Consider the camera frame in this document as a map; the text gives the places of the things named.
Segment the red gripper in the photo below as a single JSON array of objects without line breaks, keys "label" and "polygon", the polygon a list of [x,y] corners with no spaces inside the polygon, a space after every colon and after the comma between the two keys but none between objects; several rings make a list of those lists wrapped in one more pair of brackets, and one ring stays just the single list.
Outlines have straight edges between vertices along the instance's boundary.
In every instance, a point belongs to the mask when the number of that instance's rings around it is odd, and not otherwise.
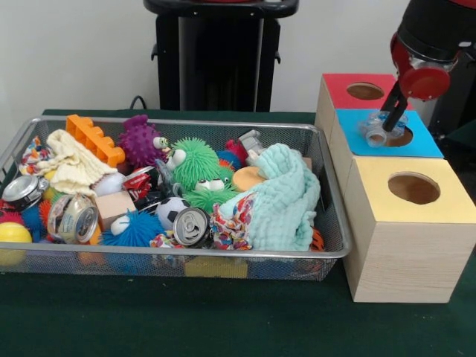
[{"label": "red gripper", "polygon": [[387,112],[383,130],[391,132],[405,113],[408,98],[433,100],[446,93],[450,86],[451,64],[426,61],[415,57],[395,33],[390,42],[390,52],[397,71],[393,84],[382,107]]}]

